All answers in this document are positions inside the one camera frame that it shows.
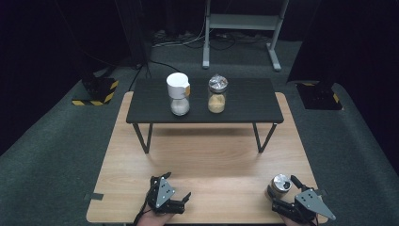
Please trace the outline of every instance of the table leg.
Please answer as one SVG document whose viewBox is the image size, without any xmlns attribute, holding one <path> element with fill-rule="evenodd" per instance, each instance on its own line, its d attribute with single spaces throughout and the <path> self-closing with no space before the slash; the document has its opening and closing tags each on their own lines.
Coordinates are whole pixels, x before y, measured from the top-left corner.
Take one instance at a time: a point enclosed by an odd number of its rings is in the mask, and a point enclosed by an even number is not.
<svg viewBox="0 0 399 226">
<path fill-rule="evenodd" d="M 152 123 L 150 123 L 149 134 L 147 136 L 147 144 L 144 143 L 144 138 L 141 135 L 140 128 L 138 127 L 137 123 L 133 123 L 133 127 L 135 128 L 138 140 L 140 141 L 141 147 L 144 150 L 144 153 L 150 152 L 150 144 L 151 144 L 151 136 L 152 136 Z"/>
<path fill-rule="evenodd" d="M 256 127 L 256 123 L 253 122 L 253 131 L 255 132 L 255 138 L 256 138 L 256 143 L 258 144 L 258 151 L 259 153 L 263 153 L 264 148 L 266 148 L 267 143 L 269 142 L 270 138 L 272 137 L 277 124 L 273 123 L 272 128 L 270 129 L 269 133 L 267 134 L 266 140 L 264 141 L 264 144 L 261 146 L 261 141 L 259 140 L 259 133 L 258 133 L 258 128 Z"/>
</svg>

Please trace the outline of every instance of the white cup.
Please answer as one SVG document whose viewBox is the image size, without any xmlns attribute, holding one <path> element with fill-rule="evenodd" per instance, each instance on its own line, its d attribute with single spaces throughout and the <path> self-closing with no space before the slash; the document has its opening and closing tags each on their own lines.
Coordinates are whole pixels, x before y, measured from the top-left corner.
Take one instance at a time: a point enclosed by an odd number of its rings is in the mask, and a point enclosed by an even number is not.
<svg viewBox="0 0 399 226">
<path fill-rule="evenodd" d="M 170 109 L 173 114 L 182 116 L 190 109 L 190 84 L 184 73 L 173 73 L 167 78 Z"/>
</svg>

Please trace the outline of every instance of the black table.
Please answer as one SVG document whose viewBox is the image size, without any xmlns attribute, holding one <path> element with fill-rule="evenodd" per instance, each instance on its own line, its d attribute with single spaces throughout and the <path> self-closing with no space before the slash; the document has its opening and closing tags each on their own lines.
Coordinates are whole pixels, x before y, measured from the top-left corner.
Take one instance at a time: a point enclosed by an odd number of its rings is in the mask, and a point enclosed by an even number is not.
<svg viewBox="0 0 399 226">
<path fill-rule="evenodd" d="M 226 106 L 215 114 L 208 110 L 209 78 L 189 78 L 190 110 L 176 116 L 170 110 L 167 79 L 138 79 L 126 117 L 137 133 L 144 153 L 150 151 L 154 123 L 252 123 L 258 151 L 262 153 L 277 124 L 282 123 L 279 103 L 268 78 L 228 78 Z M 256 123 L 273 123 L 263 145 L 259 140 Z M 150 125 L 147 143 L 141 135 L 139 124 Z"/>
</svg>

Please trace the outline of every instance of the gray carpet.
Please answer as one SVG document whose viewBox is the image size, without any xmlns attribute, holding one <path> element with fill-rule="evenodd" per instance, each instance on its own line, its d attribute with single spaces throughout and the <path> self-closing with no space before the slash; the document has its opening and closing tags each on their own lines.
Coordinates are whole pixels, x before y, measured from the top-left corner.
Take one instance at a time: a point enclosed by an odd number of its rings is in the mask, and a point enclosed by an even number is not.
<svg viewBox="0 0 399 226">
<path fill-rule="evenodd" d="M 399 179 L 344 88 L 333 87 L 343 111 L 306 110 L 295 84 L 286 84 L 300 44 L 278 42 L 279 73 L 264 43 L 211 49 L 208 70 L 201 67 L 202 49 L 158 47 L 151 59 L 189 77 L 271 78 L 287 97 L 316 182 L 328 192 L 324 201 L 337 220 L 327 225 L 398 225 Z M 138 77 L 166 78 L 175 72 L 151 62 L 148 68 Z M 0 225 L 91 225 L 85 195 L 94 190 L 121 100 L 136 73 L 130 68 L 113 72 L 120 84 L 109 105 L 74 106 L 71 89 L 0 156 Z"/>
</svg>

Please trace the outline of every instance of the dark background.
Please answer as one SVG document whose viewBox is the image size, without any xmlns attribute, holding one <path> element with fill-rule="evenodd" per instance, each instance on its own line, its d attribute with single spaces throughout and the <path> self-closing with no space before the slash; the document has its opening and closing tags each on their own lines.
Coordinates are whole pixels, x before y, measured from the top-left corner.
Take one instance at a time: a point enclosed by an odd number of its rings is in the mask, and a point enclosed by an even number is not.
<svg viewBox="0 0 399 226">
<path fill-rule="evenodd" d="M 0 3 L 0 90 L 3 99 L 0 153 L 5 152 L 81 79 L 79 69 L 73 65 L 54 29 L 49 1 L 7 0 Z M 86 53 L 86 67 L 91 72 L 118 65 L 132 53 L 126 51 L 134 44 L 126 40 L 114 1 L 59 3 L 70 21 L 79 48 Z M 140 10 L 141 16 L 147 19 L 143 22 L 146 28 L 165 29 L 172 36 L 185 30 L 200 32 L 204 1 L 151 0 L 142 3 Z M 276 14 L 279 4 L 277 0 L 253 0 L 250 5 L 247 1 L 218 0 L 213 1 L 212 10 Z M 291 0 L 279 36 L 281 40 L 304 41 L 290 81 L 323 80 L 327 70 L 339 68 L 337 83 L 351 95 L 396 170 L 398 15 L 396 0 Z"/>
</svg>

